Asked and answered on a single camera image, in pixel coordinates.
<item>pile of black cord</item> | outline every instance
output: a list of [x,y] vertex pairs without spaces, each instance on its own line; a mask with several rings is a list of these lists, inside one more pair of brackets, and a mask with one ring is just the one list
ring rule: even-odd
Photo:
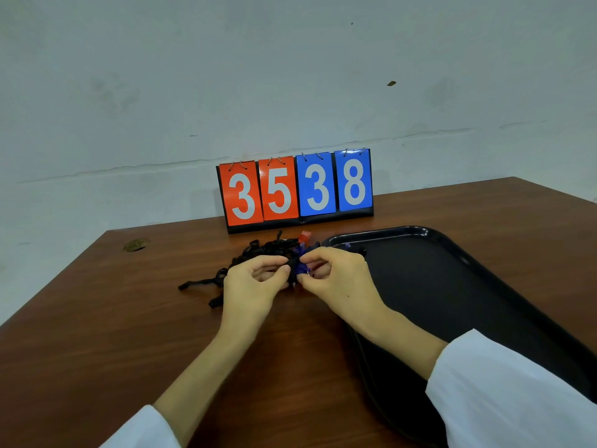
[[[196,284],[211,284],[214,283],[216,286],[224,287],[224,278],[228,274],[228,270],[241,262],[252,259],[262,254],[286,256],[288,258],[288,265],[290,266],[290,275],[288,276],[288,284],[295,286],[297,282],[297,275],[300,273],[308,273],[307,266],[300,261],[300,257],[314,248],[319,247],[319,242],[311,247],[306,247],[305,243],[309,241],[309,237],[306,237],[306,241],[302,238],[295,239],[280,239],[282,231],[279,231],[276,240],[271,240],[261,245],[259,240],[252,241],[247,248],[243,250],[242,255],[232,259],[232,263],[228,268],[220,269],[217,271],[214,278],[200,279],[198,281],[187,281],[186,283],[178,286],[181,291],[187,289],[189,286]],[[217,308],[224,304],[224,291],[220,293],[218,297],[210,300],[209,306]]]

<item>person's left hand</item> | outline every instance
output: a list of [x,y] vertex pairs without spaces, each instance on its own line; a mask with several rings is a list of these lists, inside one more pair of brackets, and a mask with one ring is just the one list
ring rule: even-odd
[[273,298],[288,287],[287,262],[284,256],[261,255],[228,271],[220,332],[253,341],[272,308]]

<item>white sleeve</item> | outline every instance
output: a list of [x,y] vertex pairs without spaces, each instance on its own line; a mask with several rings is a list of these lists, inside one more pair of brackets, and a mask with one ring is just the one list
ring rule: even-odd
[[476,330],[444,349],[426,392],[450,448],[597,446],[597,405]]
[[180,444],[164,417],[144,406],[100,448],[180,448]]

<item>white digit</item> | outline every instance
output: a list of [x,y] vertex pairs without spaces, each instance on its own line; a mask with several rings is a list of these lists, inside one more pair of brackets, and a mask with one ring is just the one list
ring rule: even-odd
[[321,201],[319,203],[316,203],[315,198],[309,198],[307,200],[307,203],[309,203],[309,206],[311,206],[311,209],[313,209],[314,211],[320,211],[328,205],[328,201],[330,200],[330,193],[328,192],[328,189],[322,185],[325,182],[324,167],[319,164],[309,165],[309,168],[307,168],[307,172],[304,175],[307,178],[311,178],[314,172],[316,172],[317,176],[319,177],[319,179],[315,183],[315,190],[319,190],[321,192]]
[[287,176],[288,170],[286,168],[271,168],[269,170],[269,180],[267,182],[267,192],[273,195],[276,192],[282,192],[284,195],[284,203],[282,206],[278,206],[276,203],[272,202],[269,204],[269,207],[272,211],[277,214],[283,214],[290,208],[290,190],[286,187],[285,184],[278,182],[276,183],[277,177]]
[[[350,175],[351,168],[356,168],[356,176]],[[346,177],[348,180],[344,186],[344,197],[346,198],[348,204],[355,206],[362,203],[362,201],[365,199],[365,184],[363,184],[363,181],[361,180],[363,177],[363,164],[357,159],[347,160],[344,164],[344,177]],[[350,194],[350,190],[353,185],[356,185],[359,189],[359,194],[356,196],[356,198],[353,198]]]
[[244,199],[247,202],[247,211],[242,212],[240,208],[235,207],[232,209],[235,216],[240,218],[241,220],[248,220],[249,218],[253,217],[255,213],[255,201],[249,196],[249,190],[251,189],[251,183],[249,182],[249,178],[244,174],[237,172],[234,176],[230,178],[229,186],[233,189],[236,188],[236,184],[239,182],[243,183],[243,189],[238,193],[238,197],[240,199]]

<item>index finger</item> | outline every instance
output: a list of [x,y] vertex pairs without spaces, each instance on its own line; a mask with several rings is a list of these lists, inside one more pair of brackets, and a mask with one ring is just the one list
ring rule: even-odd
[[300,257],[300,261],[303,264],[307,264],[314,261],[326,261],[333,264],[335,260],[338,260],[343,254],[347,252],[340,250],[339,248],[332,247],[320,247],[305,253]]
[[268,254],[262,254],[260,256],[255,256],[248,261],[244,261],[241,264],[244,268],[247,268],[249,272],[253,273],[262,267],[282,266],[287,262],[288,258],[285,256],[271,256]]

